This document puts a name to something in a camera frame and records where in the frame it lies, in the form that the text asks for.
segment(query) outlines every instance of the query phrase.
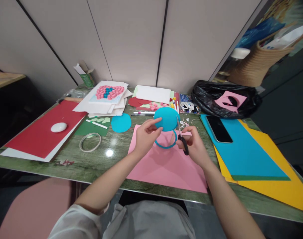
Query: green marble tabletop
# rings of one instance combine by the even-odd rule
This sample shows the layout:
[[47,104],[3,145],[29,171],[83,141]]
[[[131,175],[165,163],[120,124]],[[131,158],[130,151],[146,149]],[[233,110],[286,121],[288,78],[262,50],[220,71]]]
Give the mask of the green marble tabletop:
[[[126,105],[124,113],[130,115],[133,111],[135,111],[134,107]],[[189,118],[190,125],[195,125],[198,128],[199,134],[212,161],[219,167],[213,144],[199,116],[193,114],[180,114],[180,116],[183,121],[185,121],[186,118]],[[110,127],[107,135],[102,137],[102,143],[99,148],[91,153],[84,153],[79,149],[79,142],[83,136],[72,135],[50,163],[0,156],[0,167],[92,183],[96,178],[127,155],[134,126],[136,124],[142,124],[145,120],[151,118],[152,116],[132,117],[132,127],[124,133],[115,133]],[[251,119],[245,119],[244,121],[250,128],[259,130]],[[86,142],[84,142],[84,148],[91,148],[97,143],[97,140],[96,137],[87,139]],[[62,162],[65,160],[74,161],[74,163],[71,165],[62,165]],[[238,184],[229,184],[250,212],[303,222],[303,211]],[[124,181],[121,189],[212,205],[210,190],[208,190],[208,194],[204,194],[128,179]]]

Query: woven basket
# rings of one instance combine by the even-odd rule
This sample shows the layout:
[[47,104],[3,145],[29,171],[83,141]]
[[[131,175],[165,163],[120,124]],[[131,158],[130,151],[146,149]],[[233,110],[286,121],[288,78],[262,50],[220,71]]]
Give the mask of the woven basket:
[[294,47],[282,50],[262,49],[261,41],[253,45],[250,54],[231,71],[228,81],[243,86],[260,86],[269,68],[294,49]]

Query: pink chair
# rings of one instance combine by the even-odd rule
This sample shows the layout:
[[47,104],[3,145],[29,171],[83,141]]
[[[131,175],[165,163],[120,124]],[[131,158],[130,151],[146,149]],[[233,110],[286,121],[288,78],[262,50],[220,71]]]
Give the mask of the pink chair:
[[48,238],[71,202],[71,181],[43,180],[20,193],[0,227],[0,239]]

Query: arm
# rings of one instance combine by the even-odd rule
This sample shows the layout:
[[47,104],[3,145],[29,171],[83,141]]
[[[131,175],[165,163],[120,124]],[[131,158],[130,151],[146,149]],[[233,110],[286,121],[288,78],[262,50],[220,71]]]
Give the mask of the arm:
[[[213,204],[227,238],[265,238],[250,213],[211,161],[196,127],[185,127],[182,132],[187,131],[190,131],[192,136],[183,137],[187,141],[190,157],[204,171]],[[176,144],[184,149],[182,141],[178,140]]]
[[80,195],[75,204],[82,206],[94,214],[98,214],[104,209],[131,170],[152,148],[152,145],[162,131],[162,127],[157,129],[155,126],[155,123],[159,121],[161,121],[161,118],[145,121],[137,129],[134,151],[96,179]]

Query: scissor handle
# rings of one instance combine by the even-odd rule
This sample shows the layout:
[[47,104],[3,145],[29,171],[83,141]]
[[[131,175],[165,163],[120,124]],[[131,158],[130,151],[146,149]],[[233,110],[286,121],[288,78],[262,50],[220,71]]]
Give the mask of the scissor handle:
[[188,145],[187,145],[187,142],[186,142],[185,138],[178,135],[178,139],[181,140],[182,143],[184,144],[184,147],[185,147],[184,153],[185,153],[185,155],[189,155]]

